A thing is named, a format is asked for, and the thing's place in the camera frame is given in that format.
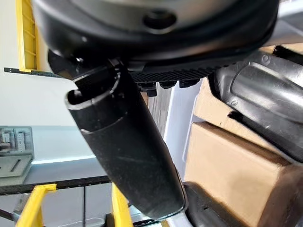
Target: black plastic housing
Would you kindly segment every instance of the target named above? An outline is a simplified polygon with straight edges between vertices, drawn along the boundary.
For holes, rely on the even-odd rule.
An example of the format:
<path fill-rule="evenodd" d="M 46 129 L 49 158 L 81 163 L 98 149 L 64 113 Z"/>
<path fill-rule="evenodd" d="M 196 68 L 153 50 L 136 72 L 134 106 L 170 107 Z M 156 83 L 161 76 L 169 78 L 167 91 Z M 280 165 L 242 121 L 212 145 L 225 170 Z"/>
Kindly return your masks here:
<path fill-rule="evenodd" d="M 110 27 L 69 0 L 32 2 L 52 51 L 89 61 L 121 58 L 137 83 L 197 80 L 242 60 L 271 37 L 279 5 L 239 0 L 200 24 L 155 35 Z"/>
<path fill-rule="evenodd" d="M 162 219 L 186 207 L 168 148 L 129 74 L 90 100 L 71 91 L 66 104 L 109 178 L 136 208 Z"/>

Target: black plastic part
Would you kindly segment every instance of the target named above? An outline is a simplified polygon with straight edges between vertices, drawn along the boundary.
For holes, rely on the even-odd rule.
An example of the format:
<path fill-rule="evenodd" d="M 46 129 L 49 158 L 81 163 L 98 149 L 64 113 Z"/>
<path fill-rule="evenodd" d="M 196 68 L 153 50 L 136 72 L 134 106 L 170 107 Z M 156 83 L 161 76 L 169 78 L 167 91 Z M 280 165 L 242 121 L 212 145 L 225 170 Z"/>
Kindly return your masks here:
<path fill-rule="evenodd" d="M 286 60 L 295 62 L 299 65 L 303 65 L 303 55 L 296 53 L 294 51 L 291 51 L 285 47 L 282 46 L 276 46 L 273 51 L 273 55 L 284 58 Z"/>
<path fill-rule="evenodd" d="M 146 90 L 146 93 L 147 93 L 148 97 L 156 97 L 157 96 L 157 89 Z"/>
<path fill-rule="evenodd" d="M 105 63 L 102 66 L 84 72 L 73 81 L 81 91 L 81 95 L 90 99 L 100 94 L 100 92 L 105 92 L 103 90 L 104 87 L 108 87 L 106 85 L 111 85 L 115 82 L 112 76 L 113 71 L 113 67 Z"/>
<path fill-rule="evenodd" d="M 147 219 L 142 221 L 134 222 L 134 227 L 145 227 L 145 226 L 151 226 L 160 223 L 159 221 L 153 220 L 153 219 Z"/>
<path fill-rule="evenodd" d="M 144 18 L 143 23 L 147 28 L 162 30 L 174 25 L 177 17 L 166 10 L 152 10 Z"/>
<path fill-rule="evenodd" d="M 190 86 L 196 85 L 199 81 L 200 81 L 200 79 L 180 80 L 179 87 L 180 88 L 190 87 Z"/>
<path fill-rule="evenodd" d="M 213 95 L 240 113 L 230 117 L 273 144 L 290 162 L 302 164 L 302 77 L 301 65 L 255 52 L 208 78 Z"/>
<path fill-rule="evenodd" d="M 67 79 L 74 79 L 82 73 L 82 71 L 77 70 L 79 62 L 65 59 L 51 50 L 48 50 L 47 61 L 53 73 Z"/>
<path fill-rule="evenodd" d="M 164 82 L 160 82 L 160 86 L 163 88 L 163 89 L 169 89 L 173 86 L 176 85 L 176 81 L 164 81 Z"/>
<path fill-rule="evenodd" d="M 152 219 L 186 206 L 183 185 L 152 116 L 128 73 L 87 101 L 66 104 L 86 142 L 123 195 Z"/>
<path fill-rule="evenodd" d="M 246 227 L 197 183 L 185 182 L 188 199 L 186 216 L 193 227 Z"/>
<path fill-rule="evenodd" d="M 232 54 L 232 51 L 228 50 L 169 61 L 142 63 L 141 67 L 130 71 L 130 74 L 137 83 L 200 79 L 211 75 L 222 66 L 243 60 L 259 46 L 260 44 L 251 47 L 244 53 Z"/>
<path fill-rule="evenodd" d="M 138 83 L 137 85 L 143 91 L 156 89 L 156 82 L 152 82 L 152 83 Z"/>
<path fill-rule="evenodd" d="M 43 71 L 36 71 L 36 70 L 33 70 L 31 72 L 23 72 L 23 71 L 20 71 L 19 69 L 15 69 L 15 68 L 4 68 L 4 71 L 9 72 L 9 73 L 26 74 L 26 75 L 31 75 L 31 76 L 52 77 L 52 78 L 61 78 L 61 79 L 65 78 L 65 77 L 56 75 L 52 72 L 43 72 Z"/>
<path fill-rule="evenodd" d="M 164 35 L 137 33 L 107 26 L 69 0 L 34 0 L 36 23 L 47 45 L 61 56 L 128 59 L 141 53 L 169 52 L 171 59 L 229 49 L 247 52 L 265 42 L 276 21 L 279 0 L 240 0 L 199 25 Z M 184 50 L 180 56 L 176 51 Z"/>
<path fill-rule="evenodd" d="M 43 184 L 53 184 L 57 185 L 57 189 L 67 189 L 67 188 L 78 188 L 89 185 L 111 183 L 111 180 L 108 176 L 95 176 L 81 179 L 73 179 L 66 181 L 54 181 L 54 182 L 42 182 L 42 183 L 33 183 L 33 184 L 20 184 L 20 185 L 9 185 L 0 187 L 0 196 L 1 195 L 13 195 L 13 194 L 23 194 L 31 193 L 37 185 Z"/>
<path fill-rule="evenodd" d="M 112 214 L 106 214 L 104 227 L 115 227 L 115 220 Z"/>
<path fill-rule="evenodd" d="M 10 220 L 10 221 L 14 221 L 13 214 L 9 213 L 5 210 L 0 210 L 0 217 L 5 218 L 5 219 Z"/>

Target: yellow bracket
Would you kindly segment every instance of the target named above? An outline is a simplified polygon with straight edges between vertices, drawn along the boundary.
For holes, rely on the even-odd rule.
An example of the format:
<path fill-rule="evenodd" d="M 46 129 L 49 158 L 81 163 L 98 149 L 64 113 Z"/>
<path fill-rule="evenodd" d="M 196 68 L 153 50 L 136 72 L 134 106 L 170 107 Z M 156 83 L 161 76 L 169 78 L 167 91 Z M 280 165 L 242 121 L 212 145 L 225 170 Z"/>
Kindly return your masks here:
<path fill-rule="evenodd" d="M 112 186 L 112 209 L 115 227 L 134 227 L 127 200 L 114 184 Z"/>
<path fill-rule="evenodd" d="M 48 192 L 55 192 L 56 184 L 36 186 L 31 193 L 16 227 L 43 227 L 41 204 Z"/>
<path fill-rule="evenodd" d="M 30 0 L 16 0 L 19 70 L 39 69 L 38 31 Z"/>

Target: brown cardboard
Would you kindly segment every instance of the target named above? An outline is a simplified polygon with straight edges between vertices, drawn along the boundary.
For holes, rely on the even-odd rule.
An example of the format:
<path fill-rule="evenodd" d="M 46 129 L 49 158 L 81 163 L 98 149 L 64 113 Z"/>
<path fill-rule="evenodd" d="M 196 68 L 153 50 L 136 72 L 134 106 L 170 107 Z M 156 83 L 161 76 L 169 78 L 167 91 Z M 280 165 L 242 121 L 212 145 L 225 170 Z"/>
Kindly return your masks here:
<path fill-rule="evenodd" d="M 303 52 L 303 43 L 284 44 L 282 46 L 291 50 L 291 51 L 295 51 L 295 52 L 298 52 L 298 53 Z M 264 51 L 264 52 L 267 52 L 267 53 L 272 53 L 275 47 L 276 46 L 265 46 L 265 47 L 260 48 L 260 50 Z"/>
<path fill-rule="evenodd" d="M 147 93 L 146 93 L 146 92 L 141 92 L 141 95 L 142 95 L 142 97 L 143 97 L 143 99 L 144 99 L 145 104 L 147 105 L 147 104 L 148 104 L 148 96 L 147 96 Z"/>
<path fill-rule="evenodd" d="M 208 79 L 203 79 L 201 89 L 197 97 L 194 115 L 246 140 L 256 143 L 261 147 L 279 153 L 274 146 L 262 137 L 236 120 L 229 118 L 228 115 L 231 111 L 232 109 L 228 105 L 213 96 L 209 87 Z"/>
<path fill-rule="evenodd" d="M 302 215 L 302 178 L 302 167 L 256 144 L 207 122 L 192 126 L 185 180 L 249 227 L 286 227 Z"/>

